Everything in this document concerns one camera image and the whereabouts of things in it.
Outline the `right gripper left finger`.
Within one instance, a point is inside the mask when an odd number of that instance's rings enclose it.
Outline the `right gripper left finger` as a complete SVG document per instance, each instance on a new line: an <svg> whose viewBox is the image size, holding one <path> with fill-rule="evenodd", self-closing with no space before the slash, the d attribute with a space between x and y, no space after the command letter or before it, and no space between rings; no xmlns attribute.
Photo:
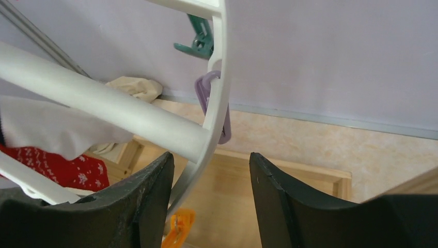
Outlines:
<svg viewBox="0 0 438 248"><path fill-rule="evenodd" d="M19 188L1 190L1 247L160 247L174 156L75 203L49 205Z"/></svg>

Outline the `lilac plastic clip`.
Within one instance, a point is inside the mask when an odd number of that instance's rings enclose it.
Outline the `lilac plastic clip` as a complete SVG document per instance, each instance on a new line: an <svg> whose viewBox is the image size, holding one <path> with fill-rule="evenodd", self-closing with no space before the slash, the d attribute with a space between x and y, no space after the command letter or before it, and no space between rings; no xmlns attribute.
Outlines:
<svg viewBox="0 0 438 248"><path fill-rule="evenodd" d="M220 70L212 70L205 75L200 76L194 84L195 92L197 95L197 99L199 101L199 104L201 106L201 109L204 113L204 115L207 115L207 112L210 110L210 105L213 105L213 110L216 110L216 102L214 98L212 97L212 82L215 79L221 78L221 71ZM226 113L223 119L223 126L221 129L221 135L218 140L219 145L223 145L231 140L232 137L232 129L231 129L231 122L230 122L230 111L229 111L229 105L227 105Z"/></svg>

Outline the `white round clip hanger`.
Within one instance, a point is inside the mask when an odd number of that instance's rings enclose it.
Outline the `white round clip hanger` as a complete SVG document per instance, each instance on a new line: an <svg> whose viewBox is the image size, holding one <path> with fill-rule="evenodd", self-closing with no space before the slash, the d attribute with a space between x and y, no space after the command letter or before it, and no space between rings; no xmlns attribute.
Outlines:
<svg viewBox="0 0 438 248"><path fill-rule="evenodd" d="M182 205L211 161L221 135L230 94L228 25L225 1L158 1L158 5L213 22L214 52L208 72L220 70L212 82L217 106L202 125L110 89L90 78L1 43L1 78L46 98L92 114L188 160L170 193L167 216Z"/></svg>

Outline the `orange plastic clip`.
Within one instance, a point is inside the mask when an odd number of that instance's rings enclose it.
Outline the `orange plastic clip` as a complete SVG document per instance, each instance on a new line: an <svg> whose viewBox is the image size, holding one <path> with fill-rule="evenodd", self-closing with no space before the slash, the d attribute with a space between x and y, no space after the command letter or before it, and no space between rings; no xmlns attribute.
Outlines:
<svg viewBox="0 0 438 248"><path fill-rule="evenodd" d="M164 237L161 248L181 248L190 234L196 213L192 209L179 209L170 218L170 231Z"/></svg>

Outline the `red snowflake sock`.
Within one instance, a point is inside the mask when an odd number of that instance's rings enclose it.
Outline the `red snowflake sock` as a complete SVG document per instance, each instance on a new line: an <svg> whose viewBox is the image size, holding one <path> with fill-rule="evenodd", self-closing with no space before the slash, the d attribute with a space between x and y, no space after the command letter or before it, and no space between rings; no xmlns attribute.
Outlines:
<svg viewBox="0 0 438 248"><path fill-rule="evenodd" d="M104 162L84 154L69 161L36 147L1 145L1 151L62 187L97 192L110 186Z"/></svg>

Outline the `beige crumpled cloth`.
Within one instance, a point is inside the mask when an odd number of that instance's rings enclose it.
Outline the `beige crumpled cloth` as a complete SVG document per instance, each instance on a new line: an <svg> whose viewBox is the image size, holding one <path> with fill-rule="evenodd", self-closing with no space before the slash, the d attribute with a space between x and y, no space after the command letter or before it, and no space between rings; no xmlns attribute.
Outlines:
<svg viewBox="0 0 438 248"><path fill-rule="evenodd" d="M163 91L163 86L154 80L128 76L107 82L105 86L123 91L147 103L154 101Z"/></svg>

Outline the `white sock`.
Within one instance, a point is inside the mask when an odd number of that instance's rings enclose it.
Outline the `white sock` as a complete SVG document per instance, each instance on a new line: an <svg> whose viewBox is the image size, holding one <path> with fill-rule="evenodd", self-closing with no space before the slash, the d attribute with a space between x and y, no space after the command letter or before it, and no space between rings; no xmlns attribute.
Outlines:
<svg viewBox="0 0 438 248"><path fill-rule="evenodd" d="M125 143L131 132L55 103L1 96L1 144L37 147L73 160L93 145Z"/></svg>

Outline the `teal plastic clip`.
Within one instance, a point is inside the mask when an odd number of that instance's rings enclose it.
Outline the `teal plastic clip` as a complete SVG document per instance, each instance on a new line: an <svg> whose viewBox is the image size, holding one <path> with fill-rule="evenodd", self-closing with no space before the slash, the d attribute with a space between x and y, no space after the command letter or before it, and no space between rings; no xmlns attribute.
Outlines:
<svg viewBox="0 0 438 248"><path fill-rule="evenodd" d="M213 33L209 22L201 17L187 14L195 32L191 46L174 43L174 48L187 55L209 60L214 51Z"/></svg>

